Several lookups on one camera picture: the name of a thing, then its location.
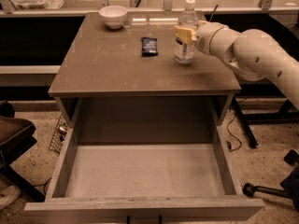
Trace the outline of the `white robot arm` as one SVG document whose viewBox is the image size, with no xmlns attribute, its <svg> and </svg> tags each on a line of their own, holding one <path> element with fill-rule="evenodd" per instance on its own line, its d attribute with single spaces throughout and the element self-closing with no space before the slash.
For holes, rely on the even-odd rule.
<svg viewBox="0 0 299 224">
<path fill-rule="evenodd" d="M 267 78 L 299 109 L 299 62 L 266 32 L 240 33 L 218 22 L 200 21 L 198 28 L 176 25 L 175 36 L 247 81 Z"/>
</svg>

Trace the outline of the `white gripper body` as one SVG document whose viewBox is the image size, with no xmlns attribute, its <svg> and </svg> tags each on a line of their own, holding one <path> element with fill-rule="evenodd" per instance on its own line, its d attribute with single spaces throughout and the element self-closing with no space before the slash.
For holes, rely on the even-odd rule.
<svg viewBox="0 0 299 224">
<path fill-rule="evenodd" d="M 196 47 L 199 51 L 210 56 L 223 56 L 228 49 L 221 32 L 228 26 L 218 22 L 206 22 L 199 26 L 196 31 Z"/>
</svg>

